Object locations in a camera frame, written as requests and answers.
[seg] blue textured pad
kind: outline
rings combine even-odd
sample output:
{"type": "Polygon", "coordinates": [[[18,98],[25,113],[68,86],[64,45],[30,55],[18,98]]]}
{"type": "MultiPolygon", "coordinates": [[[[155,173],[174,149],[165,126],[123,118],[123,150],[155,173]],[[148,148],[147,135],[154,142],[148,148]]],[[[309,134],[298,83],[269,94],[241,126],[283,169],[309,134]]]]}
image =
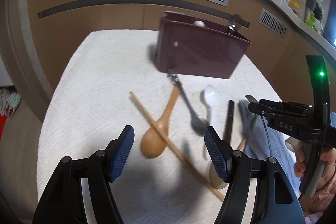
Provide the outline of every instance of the blue textured pad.
{"type": "Polygon", "coordinates": [[[110,182],[114,182],[115,179],[121,175],[133,142],[134,129],[130,127],[111,161],[111,171],[109,173],[110,182]]]}
{"type": "Polygon", "coordinates": [[[226,181],[226,179],[228,178],[226,160],[220,152],[208,128],[206,128],[206,130],[204,131],[204,142],[209,152],[213,166],[215,167],[215,170],[217,172],[217,175],[221,179],[223,179],[223,181],[226,181]]]}

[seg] gray spoon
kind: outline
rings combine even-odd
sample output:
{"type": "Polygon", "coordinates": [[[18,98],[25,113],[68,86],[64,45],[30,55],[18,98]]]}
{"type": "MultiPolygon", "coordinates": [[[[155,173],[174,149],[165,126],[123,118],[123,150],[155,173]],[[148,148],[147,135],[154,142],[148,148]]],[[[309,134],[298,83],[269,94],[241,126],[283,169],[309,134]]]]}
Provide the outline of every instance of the gray spoon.
{"type": "Polygon", "coordinates": [[[200,119],[199,116],[196,114],[195,110],[192,108],[191,104],[189,103],[189,100],[188,100],[187,96],[185,95],[185,92],[182,88],[182,85],[181,85],[181,82],[180,82],[178,76],[174,73],[169,73],[168,76],[172,79],[174,84],[180,90],[180,94],[181,94],[183,100],[185,101],[185,103],[186,103],[186,105],[189,109],[189,112],[191,114],[191,127],[193,128],[193,130],[197,134],[203,136],[204,135],[204,130],[209,126],[209,123],[205,119],[200,119]]]}

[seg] spoon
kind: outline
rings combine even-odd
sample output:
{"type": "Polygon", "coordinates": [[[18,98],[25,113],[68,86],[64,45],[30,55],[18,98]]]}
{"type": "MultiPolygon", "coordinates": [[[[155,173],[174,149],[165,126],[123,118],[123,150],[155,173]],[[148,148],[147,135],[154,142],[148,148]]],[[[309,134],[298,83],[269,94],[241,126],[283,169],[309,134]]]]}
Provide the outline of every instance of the spoon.
{"type": "MultiPolygon", "coordinates": [[[[169,130],[169,118],[173,110],[177,97],[180,91],[177,86],[174,85],[173,91],[168,100],[166,109],[164,110],[160,119],[156,121],[156,124],[163,129],[168,136],[169,130]]],[[[156,158],[160,156],[166,147],[166,142],[158,135],[154,127],[150,127],[146,133],[142,136],[141,140],[141,152],[147,158],[156,158]]]]}
{"type": "Polygon", "coordinates": [[[170,73],[168,74],[168,76],[173,80],[175,85],[180,90],[181,96],[189,109],[189,112],[191,115],[191,127],[197,134],[203,136],[204,130],[209,126],[209,123],[205,119],[200,119],[199,116],[196,114],[195,110],[192,108],[187,96],[185,95],[185,92],[182,88],[182,85],[181,85],[181,82],[178,76],[174,73],[170,73]]]}
{"type": "MultiPolygon", "coordinates": [[[[204,89],[203,92],[203,96],[204,96],[204,101],[206,106],[209,109],[209,116],[208,116],[208,120],[209,120],[209,125],[213,126],[213,115],[212,115],[212,108],[215,107],[218,103],[218,95],[217,95],[217,91],[214,88],[213,85],[207,85],[204,89]]],[[[203,147],[203,157],[205,160],[210,160],[210,155],[209,152],[204,144],[203,147]]]]}

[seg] white table surface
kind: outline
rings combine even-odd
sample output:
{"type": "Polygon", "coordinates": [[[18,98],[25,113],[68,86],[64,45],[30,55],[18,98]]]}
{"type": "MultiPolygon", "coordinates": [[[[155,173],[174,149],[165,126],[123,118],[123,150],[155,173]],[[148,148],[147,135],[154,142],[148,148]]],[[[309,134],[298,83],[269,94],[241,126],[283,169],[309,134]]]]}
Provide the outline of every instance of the white table surface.
{"type": "MultiPolygon", "coordinates": [[[[166,148],[155,159],[140,152],[142,135],[149,125],[130,100],[133,90],[155,119],[165,109],[172,90],[166,74],[158,72],[150,59],[157,31],[106,30],[93,32],[79,46],[65,69],[48,108],[41,130],[38,160],[38,198],[63,156],[89,157],[116,139],[125,125],[132,125],[135,140],[121,176],[111,184],[115,202],[128,223],[213,223],[221,202],[180,164],[166,148]]],[[[200,92],[213,85],[219,103],[213,110],[214,128],[222,136],[228,101],[236,103],[251,94],[257,100],[280,101],[271,85],[244,55],[230,79],[180,75],[192,106],[200,117],[206,107],[200,92]]],[[[169,137],[208,176],[209,162],[202,155],[204,140],[193,132],[190,114],[179,97],[173,109],[169,137]]],[[[242,139],[242,122],[235,107],[231,146],[242,139]]],[[[82,179],[88,223],[95,223],[87,180],[82,179]]],[[[243,223],[250,223],[256,181],[243,223]]]]}

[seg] blue cloth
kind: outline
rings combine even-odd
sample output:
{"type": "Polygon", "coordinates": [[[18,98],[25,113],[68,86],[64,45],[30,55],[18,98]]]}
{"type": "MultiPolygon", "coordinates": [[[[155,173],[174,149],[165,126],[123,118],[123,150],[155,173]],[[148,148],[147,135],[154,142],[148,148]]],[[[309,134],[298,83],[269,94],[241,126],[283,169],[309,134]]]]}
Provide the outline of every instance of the blue cloth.
{"type": "MultiPolygon", "coordinates": [[[[243,121],[243,133],[247,138],[247,143],[244,153],[250,158],[266,160],[270,156],[268,140],[263,126],[263,122],[259,115],[251,113],[248,110],[248,101],[240,101],[238,103],[243,121]]],[[[330,113],[330,125],[336,127],[336,113],[330,113]]],[[[270,145],[272,148],[273,157],[281,164],[282,169],[286,173],[289,182],[295,192],[299,190],[300,180],[294,174],[294,160],[291,152],[285,146],[284,139],[279,131],[267,127],[270,145]]]]}

